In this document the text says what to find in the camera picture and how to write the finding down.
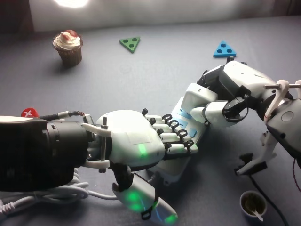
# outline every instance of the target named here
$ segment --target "cupcake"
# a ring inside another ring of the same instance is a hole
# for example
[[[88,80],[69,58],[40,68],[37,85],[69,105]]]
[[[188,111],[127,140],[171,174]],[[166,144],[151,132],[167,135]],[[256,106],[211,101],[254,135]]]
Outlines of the cupcake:
[[[53,40],[53,46],[58,51],[63,64],[71,67],[78,65],[81,61],[81,37],[72,30],[67,30],[57,35]]]

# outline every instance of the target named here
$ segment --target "gray tabletop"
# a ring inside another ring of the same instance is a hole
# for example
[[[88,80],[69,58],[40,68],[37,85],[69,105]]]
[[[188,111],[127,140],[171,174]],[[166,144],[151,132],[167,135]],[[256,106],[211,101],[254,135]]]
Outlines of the gray tabletop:
[[[97,119],[104,113],[144,108],[150,114],[170,113],[188,85],[205,69],[225,63],[212,57],[224,40],[238,53],[237,60],[260,70],[275,81],[301,78],[301,17],[246,19],[219,23],[125,27],[80,32],[82,62],[64,69],[51,46],[56,34],[0,36],[0,114],[19,116],[27,107],[40,115],[80,110]],[[119,39],[140,36],[134,54]],[[266,128],[255,112],[229,128],[211,128],[199,144],[177,184],[158,185],[158,194],[178,213],[180,226],[282,226],[268,206],[264,222],[250,220],[239,198],[255,190],[247,177],[234,175],[239,155],[261,151]],[[254,178],[282,210],[291,226],[301,225],[301,196],[294,184],[293,159],[280,146],[269,168]],[[113,194],[115,181],[108,170],[79,169],[90,190]],[[301,183],[301,171],[296,170]],[[37,204],[8,218],[3,226],[137,226],[139,214],[119,201],[88,197],[72,205]]]

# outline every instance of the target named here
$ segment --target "blue triangle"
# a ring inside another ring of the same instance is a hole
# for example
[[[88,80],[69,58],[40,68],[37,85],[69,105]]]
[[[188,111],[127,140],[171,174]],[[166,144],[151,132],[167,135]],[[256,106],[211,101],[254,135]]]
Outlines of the blue triangle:
[[[236,51],[226,42],[222,41],[213,54],[214,58],[236,57]]]

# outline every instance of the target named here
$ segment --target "green triangle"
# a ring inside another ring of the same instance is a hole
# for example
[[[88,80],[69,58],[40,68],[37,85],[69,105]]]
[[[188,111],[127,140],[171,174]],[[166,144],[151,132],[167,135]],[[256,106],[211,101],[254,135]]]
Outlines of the green triangle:
[[[132,37],[127,39],[120,39],[120,44],[123,45],[128,51],[134,53],[138,43],[140,42],[140,37]]]

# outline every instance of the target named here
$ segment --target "coiled white cable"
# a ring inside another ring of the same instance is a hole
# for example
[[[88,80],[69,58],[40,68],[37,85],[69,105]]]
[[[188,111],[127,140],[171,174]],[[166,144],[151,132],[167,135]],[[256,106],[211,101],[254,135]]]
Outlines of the coiled white cable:
[[[89,183],[80,182],[78,173],[78,169],[74,169],[72,181],[63,186],[44,191],[26,192],[6,197],[16,198],[18,196],[23,196],[23,198],[7,204],[3,204],[3,201],[0,199],[0,220],[4,219],[11,213],[28,208],[38,202],[68,204],[80,199],[86,199],[89,195],[105,200],[117,200],[115,195],[104,195],[85,189],[89,186]]]

